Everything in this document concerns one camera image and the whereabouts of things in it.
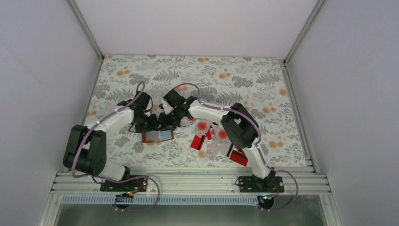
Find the gray floor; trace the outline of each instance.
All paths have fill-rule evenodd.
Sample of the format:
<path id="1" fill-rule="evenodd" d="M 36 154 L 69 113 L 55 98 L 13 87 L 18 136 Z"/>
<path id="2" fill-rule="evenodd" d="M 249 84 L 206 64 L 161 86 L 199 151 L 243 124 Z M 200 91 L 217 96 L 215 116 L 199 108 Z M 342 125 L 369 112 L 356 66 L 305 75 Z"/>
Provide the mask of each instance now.
<path id="1" fill-rule="evenodd" d="M 290 201 L 276 199 L 275 208 Z M 57 217 L 58 226 L 324 226 L 317 195 L 301 195 L 293 206 L 280 212 L 261 212 L 252 206 L 159 205 L 144 213 L 115 211 L 111 205 L 64 204 Z"/>

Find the ventilation grille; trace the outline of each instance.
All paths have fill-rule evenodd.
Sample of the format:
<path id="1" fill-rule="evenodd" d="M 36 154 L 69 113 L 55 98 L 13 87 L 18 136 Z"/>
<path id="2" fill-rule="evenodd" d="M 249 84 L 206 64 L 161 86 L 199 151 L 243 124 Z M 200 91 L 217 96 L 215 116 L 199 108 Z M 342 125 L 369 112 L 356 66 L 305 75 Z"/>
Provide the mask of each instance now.
<path id="1" fill-rule="evenodd" d="M 137 194 L 133 199 L 124 199 L 120 204 L 151 205 L 156 195 Z M 113 204 L 115 195 L 109 194 L 65 194 L 62 204 Z M 255 195 L 161 195 L 158 205 L 249 205 L 257 204 Z"/>

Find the red dot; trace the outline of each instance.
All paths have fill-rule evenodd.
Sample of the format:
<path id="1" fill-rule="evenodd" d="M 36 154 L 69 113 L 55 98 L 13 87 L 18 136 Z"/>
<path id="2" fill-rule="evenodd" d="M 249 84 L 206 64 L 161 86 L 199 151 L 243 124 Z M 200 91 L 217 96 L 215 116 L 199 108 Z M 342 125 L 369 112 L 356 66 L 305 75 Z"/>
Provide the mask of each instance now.
<path id="1" fill-rule="evenodd" d="M 208 125 L 206 124 L 206 122 L 200 121 L 197 123 L 197 129 L 204 131 L 208 128 Z"/>
<path id="2" fill-rule="evenodd" d="M 222 129 L 221 131 L 219 131 L 219 132 L 217 133 L 217 135 L 219 136 L 220 139 L 223 139 L 223 140 L 227 139 L 227 133 L 226 133 L 226 131 L 224 131 L 224 129 Z"/>

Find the white wall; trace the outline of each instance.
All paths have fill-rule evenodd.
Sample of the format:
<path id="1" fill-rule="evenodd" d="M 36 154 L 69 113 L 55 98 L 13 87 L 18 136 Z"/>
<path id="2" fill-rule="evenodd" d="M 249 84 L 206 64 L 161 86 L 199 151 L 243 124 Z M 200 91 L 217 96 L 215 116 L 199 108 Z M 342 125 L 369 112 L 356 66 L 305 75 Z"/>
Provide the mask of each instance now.
<path id="1" fill-rule="evenodd" d="M 317 0 L 75 0 L 103 54 L 284 59 Z"/>
<path id="2" fill-rule="evenodd" d="M 399 2 L 326 1 L 289 73 L 344 225 L 398 225 Z"/>
<path id="3" fill-rule="evenodd" d="M 36 225 L 99 61 L 67 1 L 0 9 L 0 225 Z"/>

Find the floral tablecloth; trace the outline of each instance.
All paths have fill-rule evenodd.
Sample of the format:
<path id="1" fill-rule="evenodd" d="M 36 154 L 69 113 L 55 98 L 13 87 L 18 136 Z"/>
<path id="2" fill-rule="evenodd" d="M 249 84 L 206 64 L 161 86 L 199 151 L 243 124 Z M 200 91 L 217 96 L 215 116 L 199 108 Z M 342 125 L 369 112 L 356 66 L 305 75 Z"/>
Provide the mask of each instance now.
<path id="1" fill-rule="evenodd" d="M 133 97 L 139 81 L 145 81 L 159 114 L 162 97 L 182 82 L 197 84 L 201 97 L 211 103 L 242 103 L 260 125 L 261 147 L 273 166 L 305 166 L 291 104 L 279 61 L 276 58 L 198 57 L 198 56 L 106 56 L 96 83 L 86 124 L 101 119 L 121 100 Z M 177 90 L 181 95 L 196 96 L 190 86 Z M 175 139 L 142 143 L 141 135 L 122 128 L 107 134 L 108 159 L 126 166 L 163 167 L 237 167 L 227 157 L 214 160 L 204 150 L 190 148 L 194 125 L 175 130 Z"/>

